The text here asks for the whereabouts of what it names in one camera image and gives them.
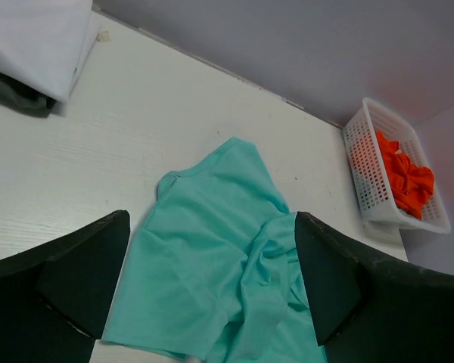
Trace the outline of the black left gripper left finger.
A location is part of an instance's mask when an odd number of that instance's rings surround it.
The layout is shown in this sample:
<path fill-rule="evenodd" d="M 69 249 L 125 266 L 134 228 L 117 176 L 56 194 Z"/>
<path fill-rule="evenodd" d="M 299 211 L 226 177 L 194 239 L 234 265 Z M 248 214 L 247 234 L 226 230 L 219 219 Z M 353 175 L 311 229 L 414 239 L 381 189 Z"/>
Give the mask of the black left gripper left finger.
<path fill-rule="evenodd" d="M 125 210 L 0 260 L 0 362 L 88 362 L 130 236 Z"/>

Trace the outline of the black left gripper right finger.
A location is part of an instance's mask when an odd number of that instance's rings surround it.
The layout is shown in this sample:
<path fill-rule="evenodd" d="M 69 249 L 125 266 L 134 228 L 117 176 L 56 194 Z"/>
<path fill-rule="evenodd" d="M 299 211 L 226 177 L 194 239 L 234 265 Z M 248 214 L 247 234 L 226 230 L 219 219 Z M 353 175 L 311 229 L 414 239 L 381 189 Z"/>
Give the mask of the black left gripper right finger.
<path fill-rule="evenodd" d="M 454 275 L 413 265 L 305 212 L 295 242 L 329 362 L 454 362 Z"/>

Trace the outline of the teal t shirt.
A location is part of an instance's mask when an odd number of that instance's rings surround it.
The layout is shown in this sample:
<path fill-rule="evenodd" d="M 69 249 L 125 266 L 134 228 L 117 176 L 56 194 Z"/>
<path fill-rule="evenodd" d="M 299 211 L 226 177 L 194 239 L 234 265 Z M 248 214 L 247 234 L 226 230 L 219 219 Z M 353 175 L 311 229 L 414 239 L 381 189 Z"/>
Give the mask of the teal t shirt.
<path fill-rule="evenodd" d="M 295 218 L 248 141 L 169 172 L 130 244 L 104 340 L 205 362 L 324 362 Z"/>

